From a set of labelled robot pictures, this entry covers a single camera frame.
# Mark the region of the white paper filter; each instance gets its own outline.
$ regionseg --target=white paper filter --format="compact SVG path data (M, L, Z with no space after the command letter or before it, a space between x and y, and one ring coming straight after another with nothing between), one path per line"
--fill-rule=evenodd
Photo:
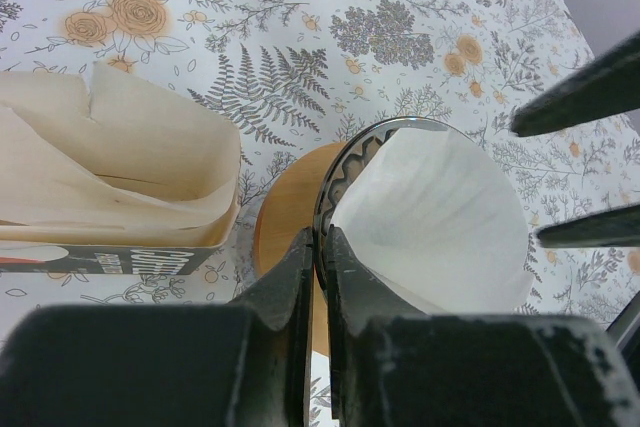
M531 290L520 202L493 160L456 131L400 129L332 223L363 264L427 313L510 313Z

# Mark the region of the floral pattern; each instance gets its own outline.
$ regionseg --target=floral pattern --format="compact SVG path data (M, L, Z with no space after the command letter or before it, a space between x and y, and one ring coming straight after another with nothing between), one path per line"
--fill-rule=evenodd
M278 176L375 121L447 122L509 177L531 231L638 201L640 138L626 116L550 135L509 134L515 109L593 56L563 0L0 0L0 69L138 75L242 132L231 237L199 271L165 276L0 276L0 339L39 305L224 302L254 280L253 229ZM640 289L637 249L542 249L522 313L606 327ZM314 356L311 425L330 424L328 365Z

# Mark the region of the round wooden coaster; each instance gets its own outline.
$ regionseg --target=round wooden coaster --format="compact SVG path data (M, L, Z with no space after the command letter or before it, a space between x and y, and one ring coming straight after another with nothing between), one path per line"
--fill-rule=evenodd
M294 162L271 187L256 222L253 258L258 275L276 265L300 230L311 226L324 176L344 143L325 145ZM313 294L313 350L329 355L327 304L315 280Z

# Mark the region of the paper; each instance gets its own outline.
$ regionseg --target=paper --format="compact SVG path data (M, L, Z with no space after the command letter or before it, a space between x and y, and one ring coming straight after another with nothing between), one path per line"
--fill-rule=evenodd
M363 264L428 313L510 313L533 283L518 197L493 160L453 130L396 132L332 223Z
M237 128L105 64L95 65L90 97L78 76L0 74L0 125L10 153L0 156L1 238L13 223L21 240L99 227L163 243L176 231L182 245L237 214Z

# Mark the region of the floral tablecloth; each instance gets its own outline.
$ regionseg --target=floral tablecloth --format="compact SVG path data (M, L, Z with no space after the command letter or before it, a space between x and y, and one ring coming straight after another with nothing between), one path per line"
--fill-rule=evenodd
M304 153L396 115L442 120L502 166L531 228L628 204L640 140L625 116L538 138L513 110L591 60L562 0L0 0L0 69L88 75L107 62L192 98L243 136L242 212L226 247L188 277L9 274L0 338L42 305L227 301L253 280L260 202ZM543 250L524 313L603 327L640 287L640 252ZM314 357L312 424L330 423Z

